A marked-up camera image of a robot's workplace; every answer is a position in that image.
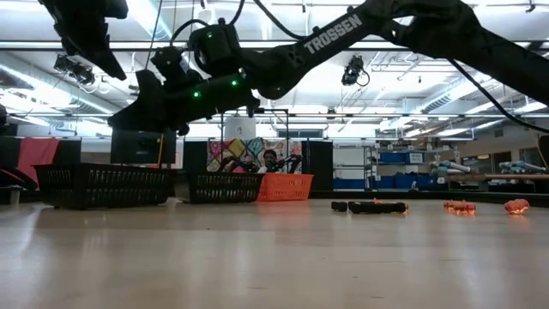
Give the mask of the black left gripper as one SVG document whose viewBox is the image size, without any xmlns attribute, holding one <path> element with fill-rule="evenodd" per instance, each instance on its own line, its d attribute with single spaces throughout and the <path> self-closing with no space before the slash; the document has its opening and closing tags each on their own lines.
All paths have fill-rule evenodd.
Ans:
<svg viewBox="0 0 549 309">
<path fill-rule="evenodd" d="M 106 0 L 39 0 L 54 20 L 54 30 L 63 40 L 70 55 L 78 55 L 98 66 L 110 77 L 125 80 L 127 76 L 105 41 Z"/>
</svg>

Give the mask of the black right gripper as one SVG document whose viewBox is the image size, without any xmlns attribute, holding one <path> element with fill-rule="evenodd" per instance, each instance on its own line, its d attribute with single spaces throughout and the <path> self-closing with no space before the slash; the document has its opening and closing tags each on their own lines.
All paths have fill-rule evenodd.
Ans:
<svg viewBox="0 0 549 309">
<path fill-rule="evenodd" d="M 184 136 L 192 121 L 243 106 L 252 118 L 260 105 L 243 72 L 192 82 L 166 93 L 150 70 L 137 71 L 136 79 L 137 99 L 107 119 L 113 129 L 162 132 L 168 127 Z"/>
</svg>

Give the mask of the black plastic basket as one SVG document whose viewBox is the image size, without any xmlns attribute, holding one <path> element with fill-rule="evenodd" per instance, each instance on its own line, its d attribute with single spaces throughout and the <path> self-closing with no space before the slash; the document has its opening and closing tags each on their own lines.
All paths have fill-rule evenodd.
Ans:
<svg viewBox="0 0 549 309">
<path fill-rule="evenodd" d="M 264 174 L 190 173 L 187 177 L 190 203 L 252 203 L 258 198 Z"/>
<path fill-rule="evenodd" d="M 132 208 L 165 203 L 174 172 L 105 164 L 35 165 L 45 204 L 65 209 Z"/>
</svg>

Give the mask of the black monitor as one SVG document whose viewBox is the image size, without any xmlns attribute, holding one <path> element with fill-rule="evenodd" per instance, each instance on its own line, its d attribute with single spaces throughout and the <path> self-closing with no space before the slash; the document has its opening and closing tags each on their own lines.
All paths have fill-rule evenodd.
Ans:
<svg viewBox="0 0 549 309">
<path fill-rule="evenodd" d="M 112 164 L 174 164 L 177 137 L 173 131 L 114 130 L 111 140 Z"/>
</svg>

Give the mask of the black cabinet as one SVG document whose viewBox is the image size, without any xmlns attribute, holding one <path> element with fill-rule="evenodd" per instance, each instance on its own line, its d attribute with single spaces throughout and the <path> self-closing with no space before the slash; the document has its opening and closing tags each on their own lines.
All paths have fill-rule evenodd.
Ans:
<svg viewBox="0 0 549 309">
<path fill-rule="evenodd" d="M 190 173 L 201 173 L 207 171 L 206 141 L 184 142 L 183 169 Z"/>
<path fill-rule="evenodd" d="M 303 141 L 302 155 L 302 173 L 313 175 L 311 191 L 332 191 L 334 171 L 333 143 L 327 141 Z"/>
</svg>

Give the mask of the black rig beam with lights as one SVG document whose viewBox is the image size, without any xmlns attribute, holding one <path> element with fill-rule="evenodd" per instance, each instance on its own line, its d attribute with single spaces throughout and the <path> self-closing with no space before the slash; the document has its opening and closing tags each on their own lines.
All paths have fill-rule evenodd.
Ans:
<svg viewBox="0 0 549 309">
<path fill-rule="evenodd" d="M 291 44 L 293 44 L 293 41 L 291 40 L 245 40 L 240 42 L 242 48 L 258 51 L 274 48 L 278 45 Z M 533 51 L 537 52 L 549 52 L 549 41 L 543 41 L 537 49 L 535 49 L 535 41 L 515 41 L 515 44 L 524 48 L 531 47 Z M 168 41 L 155 41 L 153 44 L 149 41 L 114 41 L 110 44 L 110 48 L 114 52 L 144 52 L 150 47 L 155 49 L 168 45 Z M 60 41 L 0 41 L 0 51 L 57 52 L 62 50 L 63 47 Z M 361 52 L 398 52 L 407 50 L 407 47 L 394 45 L 390 42 L 381 40 L 363 40 L 345 48 L 345 51 Z"/>
</svg>

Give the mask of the black partition panel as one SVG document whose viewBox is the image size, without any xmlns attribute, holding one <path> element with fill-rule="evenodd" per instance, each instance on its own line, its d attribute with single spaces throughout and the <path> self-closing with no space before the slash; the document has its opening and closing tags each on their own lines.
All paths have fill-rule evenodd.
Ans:
<svg viewBox="0 0 549 309">
<path fill-rule="evenodd" d="M 23 138 L 0 136 L 0 188 L 18 186 L 21 172 L 17 169 L 21 140 Z M 59 140 L 52 164 L 73 164 L 81 161 L 80 140 Z"/>
</svg>

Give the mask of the colourful patchwork quilt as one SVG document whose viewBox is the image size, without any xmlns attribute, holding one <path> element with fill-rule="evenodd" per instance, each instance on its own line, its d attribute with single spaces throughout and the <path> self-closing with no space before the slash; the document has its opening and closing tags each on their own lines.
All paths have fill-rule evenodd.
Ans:
<svg viewBox="0 0 549 309">
<path fill-rule="evenodd" d="M 208 172 L 217 171 L 220 162 L 229 156 L 235 156 L 241 161 L 253 162 L 255 165 L 262 167 L 264 165 L 263 153 L 267 149 L 274 150 L 279 161 L 290 155 L 302 155 L 301 141 L 286 139 L 265 139 L 256 137 L 250 140 L 208 140 L 207 143 Z"/>
</svg>

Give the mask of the red cloth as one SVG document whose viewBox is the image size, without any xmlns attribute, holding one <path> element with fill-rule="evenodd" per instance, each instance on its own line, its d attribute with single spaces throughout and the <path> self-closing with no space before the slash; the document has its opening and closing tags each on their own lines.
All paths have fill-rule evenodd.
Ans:
<svg viewBox="0 0 549 309">
<path fill-rule="evenodd" d="M 38 188 L 38 176 L 34 166 L 53 162 L 59 140 L 56 138 L 31 138 L 21 140 L 17 169 L 21 172 L 18 186 L 34 191 Z"/>
</svg>

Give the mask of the person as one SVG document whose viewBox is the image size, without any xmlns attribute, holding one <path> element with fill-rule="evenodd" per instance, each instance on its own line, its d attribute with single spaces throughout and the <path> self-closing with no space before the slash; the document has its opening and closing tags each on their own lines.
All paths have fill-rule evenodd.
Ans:
<svg viewBox="0 0 549 309">
<path fill-rule="evenodd" d="M 258 173 L 277 173 L 279 171 L 279 160 L 276 152 L 267 149 L 263 153 L 264 165 L 259 168 Z"/>
</svg>

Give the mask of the orange plastic basket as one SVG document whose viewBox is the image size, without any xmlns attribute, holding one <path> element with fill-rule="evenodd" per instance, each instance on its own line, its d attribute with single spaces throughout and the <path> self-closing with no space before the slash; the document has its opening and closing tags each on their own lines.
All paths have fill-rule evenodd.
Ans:
<svg viewBox="0 0 549 309">
<path fill-rule="evenodd" d="M 304 201 L 309 199 L 312 174 L 265 173 L 258 202 Z"/>
</svg>

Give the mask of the blue storage bin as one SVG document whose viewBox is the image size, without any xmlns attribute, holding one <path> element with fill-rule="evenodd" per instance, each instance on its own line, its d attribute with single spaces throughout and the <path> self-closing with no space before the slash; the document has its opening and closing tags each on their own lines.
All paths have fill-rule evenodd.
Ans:
<svg viewBox="0 0 549 309">
<path fill-rule="evenodd" d="M 444 184 L 438 183 L 436 176 L 429 174 L 397 173 L 391 176 L 380 176 L 379 180 L 375 176 L 369 176 L 365 179 L 334 179 L 333 188 L 335 190 L 404 190 L 410 191 L 413 188 L 419 191 L 436 191 L 444 188 Z"/>
<path fill-rule="evenodd" d="M 378 161 L 381 164 L 404 164 L 404 165 L 418 165 L 425 162 L 423 153 L 381 153 Z"/>
</svg>

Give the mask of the wooden workbench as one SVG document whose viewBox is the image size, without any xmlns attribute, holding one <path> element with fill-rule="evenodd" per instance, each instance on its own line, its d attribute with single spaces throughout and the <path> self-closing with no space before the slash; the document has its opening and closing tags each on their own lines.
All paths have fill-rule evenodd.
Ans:
<svg viewBox="0 0 549 309">
<path fill-rule="evenodd" d="M 454 174 L 444 177 L 447 182 L 483 182 L 494 179 L 504 180 L 549 180 L 549 174 Z"/>
</svg>

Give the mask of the black metal stand frame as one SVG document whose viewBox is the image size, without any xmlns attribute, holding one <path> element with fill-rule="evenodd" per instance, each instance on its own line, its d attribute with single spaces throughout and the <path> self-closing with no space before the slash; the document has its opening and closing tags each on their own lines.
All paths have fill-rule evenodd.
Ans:
<svg viewBox="0 0 549 309">
<path fill-rule="evenodd" d="M 249 117 L 222 114 L 220 139 L 209 142 L 209 154 L 219 163 L 220 171 L 262 169 L 290 155 L 287 109 L 259 108 Z"/>
</svg>

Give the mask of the black aluminium table frame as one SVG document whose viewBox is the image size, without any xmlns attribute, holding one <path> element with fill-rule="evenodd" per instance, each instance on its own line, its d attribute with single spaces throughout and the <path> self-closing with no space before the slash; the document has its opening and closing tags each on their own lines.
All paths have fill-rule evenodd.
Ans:
<svg viewBox="0 0 549 309">
<path fill-rule="evenodd" d="M 179 199 L 186 200 L 184 193 Z M 0 189 L 0 205 L 9 205 L 9 188 Z M 506 203 L 514 199 L 526 199 L 534 207 L 549 208 L 549 194 L 478 192 L 478 191 L 312 191 L 309 199 L 331 201 L 358 201 L 361 199 L 380 200 L 466 200 L 480 203 Z M 20 203 L 43 202 L 39 191 L 22 191 Z"/>
</svg>

